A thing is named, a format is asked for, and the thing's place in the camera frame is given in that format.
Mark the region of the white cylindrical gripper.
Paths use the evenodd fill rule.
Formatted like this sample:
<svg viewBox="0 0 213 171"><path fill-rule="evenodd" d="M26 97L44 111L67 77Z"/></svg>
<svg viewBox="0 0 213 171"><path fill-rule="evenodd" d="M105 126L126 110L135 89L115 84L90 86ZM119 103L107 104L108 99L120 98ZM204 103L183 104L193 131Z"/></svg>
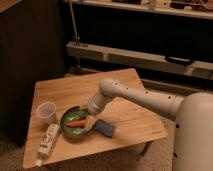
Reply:
<svg viewBox="0 0 213 171"><path fill-rule="evenodd" d="M88 101L88 112L91 114L99 114L104 109L105 106L109 103L109 99L101 94L95 94ZM86 132L90 131L95 124L95 117L89 115L86 119L86 124L84 126L84 130Z"/></svg>

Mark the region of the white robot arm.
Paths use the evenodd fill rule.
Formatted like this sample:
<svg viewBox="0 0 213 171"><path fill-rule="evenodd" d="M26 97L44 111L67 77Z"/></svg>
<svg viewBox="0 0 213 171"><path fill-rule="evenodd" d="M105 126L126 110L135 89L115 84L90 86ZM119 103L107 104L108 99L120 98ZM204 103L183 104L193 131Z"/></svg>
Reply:
<svg viewBox="0 0 213 171"><path fill-rule="evenodd" d="M116 97L175 120L172 171L213 171L213 94L172 96L103 79L87 109L99 114Z"/></svg>

